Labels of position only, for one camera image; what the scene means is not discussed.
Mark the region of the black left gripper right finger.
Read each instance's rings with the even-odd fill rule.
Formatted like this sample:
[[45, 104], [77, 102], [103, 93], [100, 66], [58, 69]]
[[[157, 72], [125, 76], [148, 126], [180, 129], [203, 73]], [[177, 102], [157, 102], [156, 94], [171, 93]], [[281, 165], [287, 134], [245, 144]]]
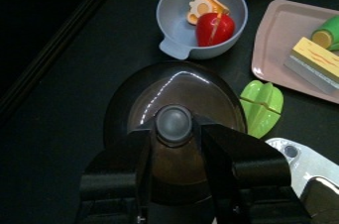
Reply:
[[280, 151], [204, 117], [193, 123], [217, 224], [311, 224]]

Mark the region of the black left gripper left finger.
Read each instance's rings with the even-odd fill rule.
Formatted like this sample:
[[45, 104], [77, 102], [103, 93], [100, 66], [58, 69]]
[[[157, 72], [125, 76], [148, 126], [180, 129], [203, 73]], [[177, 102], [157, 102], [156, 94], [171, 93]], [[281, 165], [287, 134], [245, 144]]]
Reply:
[[151, 119], [88, 164], [80, 182], [78, 224], [149, 224], [153, 139]]

